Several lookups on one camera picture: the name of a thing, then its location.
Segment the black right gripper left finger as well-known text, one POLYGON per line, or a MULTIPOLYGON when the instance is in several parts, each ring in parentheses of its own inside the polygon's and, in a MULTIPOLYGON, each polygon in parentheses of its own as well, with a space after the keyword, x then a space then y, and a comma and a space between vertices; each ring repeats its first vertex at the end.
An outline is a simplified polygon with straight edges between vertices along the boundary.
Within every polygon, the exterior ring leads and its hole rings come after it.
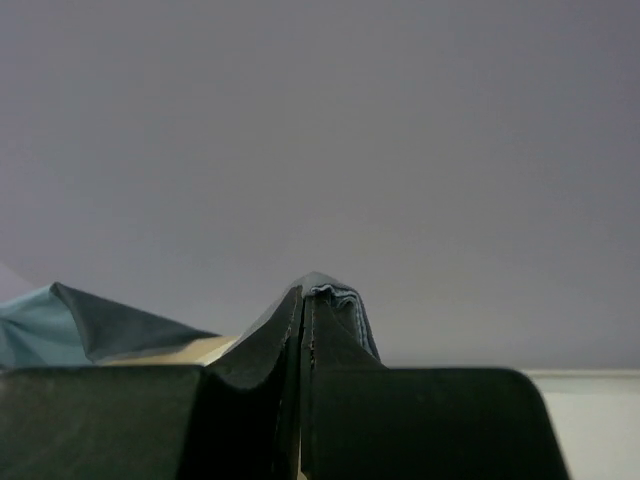
POLYGON ((211 364, 1 365, 5 479, 293 479, 300 288, 211 364))

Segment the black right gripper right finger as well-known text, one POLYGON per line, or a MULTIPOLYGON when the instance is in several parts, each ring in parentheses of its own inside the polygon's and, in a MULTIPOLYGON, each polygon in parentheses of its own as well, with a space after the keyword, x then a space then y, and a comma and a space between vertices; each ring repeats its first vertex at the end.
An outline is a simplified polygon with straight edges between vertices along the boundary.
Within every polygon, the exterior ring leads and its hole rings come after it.
POLYGON ((391 369, 309 299, 301 469, 309 479, 565 479, 545 402, 507 368, 391 369))

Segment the striped blue beige cloth placemat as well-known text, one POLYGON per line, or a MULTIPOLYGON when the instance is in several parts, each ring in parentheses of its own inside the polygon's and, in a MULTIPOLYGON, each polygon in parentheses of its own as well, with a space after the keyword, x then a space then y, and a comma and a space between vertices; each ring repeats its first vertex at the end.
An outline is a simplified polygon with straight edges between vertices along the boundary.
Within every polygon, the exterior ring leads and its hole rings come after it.
POLYGON ((213 363, 240 342, 55 282, 1 305, 4 368, 213 363))

